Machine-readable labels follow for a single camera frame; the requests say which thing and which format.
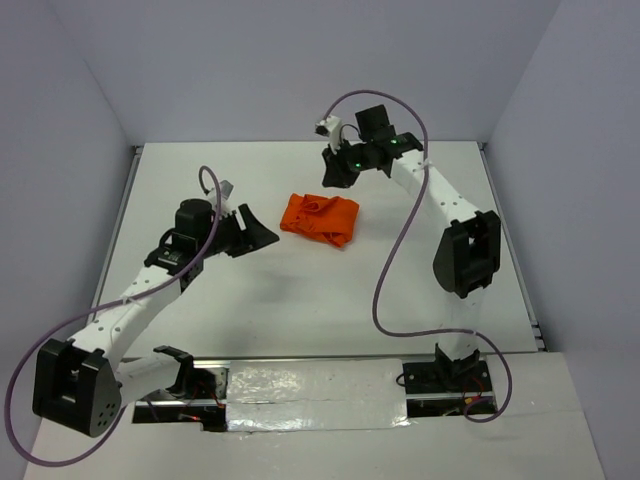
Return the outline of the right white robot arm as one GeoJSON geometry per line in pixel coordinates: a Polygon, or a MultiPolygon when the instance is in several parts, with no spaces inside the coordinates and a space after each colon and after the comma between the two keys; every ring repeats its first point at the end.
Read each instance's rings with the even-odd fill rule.
{"type": "Polygon", "coordinates": [[[447,304],[434,333],[434,375],[442,389],[456,391],[479,363],[476,332],[486,289],[500,268],[501,220],[466,200],[429,161],[427,138],[397,132],[384,106],[355,117],[356,143],[345,139],[337,116],[327,113],[315,125],[316,134],[328,140],[322,184],[346,189],[362,173],[381,171],[413,198],[409,216],[423,212],[431,221],[432,272],[447,304]]]}

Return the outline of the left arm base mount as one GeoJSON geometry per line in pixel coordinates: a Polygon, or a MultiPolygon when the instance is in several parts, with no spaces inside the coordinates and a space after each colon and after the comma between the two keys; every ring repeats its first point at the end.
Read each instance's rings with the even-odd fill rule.
{"type": "Polygon", "coordinates": [[[165,345],[153,352],[179,365],[176,380],[137,401],[132,423],[196,423],[206,432],[225,432],[229,364],[195,360],[191,354],[165,345]]]}

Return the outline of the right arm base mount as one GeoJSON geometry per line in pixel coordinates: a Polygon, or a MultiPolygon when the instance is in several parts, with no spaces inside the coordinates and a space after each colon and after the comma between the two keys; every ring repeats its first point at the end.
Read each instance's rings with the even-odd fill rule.
{"type": "Polygon", "coordinates": [[[409,418],[491,416],[498,410],[487,362],[478,349],[451,360],[436,346],[432,360],[404,362],[395,382],[404,390],[409,418]]]}

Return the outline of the orange t-shirt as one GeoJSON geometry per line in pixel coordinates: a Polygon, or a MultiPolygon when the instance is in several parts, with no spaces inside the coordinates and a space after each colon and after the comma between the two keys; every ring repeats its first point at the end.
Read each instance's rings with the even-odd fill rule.
{"type": "Polygon", "coordinates": [[[359,210],[358,203],[340,196],[293,193],[280,221],[280,229],[343,248],[353,238],[359,210]]]}

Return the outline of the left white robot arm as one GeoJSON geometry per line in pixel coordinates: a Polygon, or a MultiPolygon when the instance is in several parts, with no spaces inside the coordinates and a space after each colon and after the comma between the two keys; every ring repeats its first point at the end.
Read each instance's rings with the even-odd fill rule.
{"type": "Polygon", "coordinates": [[[148,394],[188,396],[196,385],[191,354],[168,345],[130,362],[125,354],[203,272],[207,258],[237,258],[278,240],[245,204],[227,212],[204,199],[182,201],[173,227],[115,304],[67,340],[49,339],[39,349],[33,412],[95,438],[122,408],[148,394]]]}

